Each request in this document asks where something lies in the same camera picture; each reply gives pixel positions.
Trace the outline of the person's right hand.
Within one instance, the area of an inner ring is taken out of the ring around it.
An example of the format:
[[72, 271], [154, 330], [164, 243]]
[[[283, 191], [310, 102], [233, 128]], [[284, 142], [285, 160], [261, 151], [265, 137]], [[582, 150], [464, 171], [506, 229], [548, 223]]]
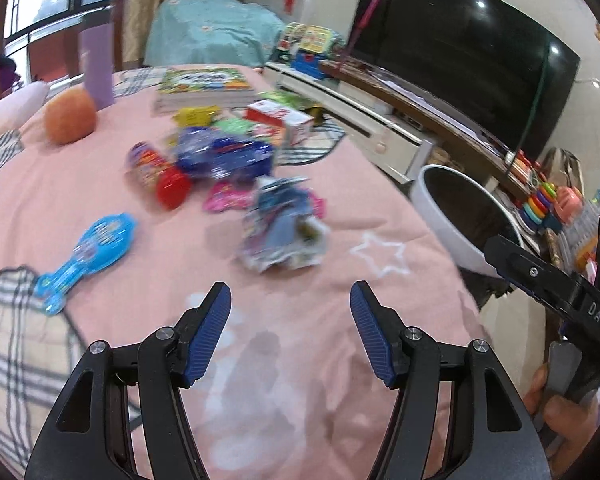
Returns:
[[[529, 390], [522, 398], [531, 415], [539, 411], [547, 374], [548, 365], [544, 363], [533, 374]], [[581, 455], [595, 434], [598, 417], [596, 396], [592, 396], [588, 405], [574, 403], [563, 396], [552, 396], [544, 404], [542, 416], [547, 426], [558, 437], [562, 437], [562, 444], [548, 459], [552, 477], [559, 479]]]

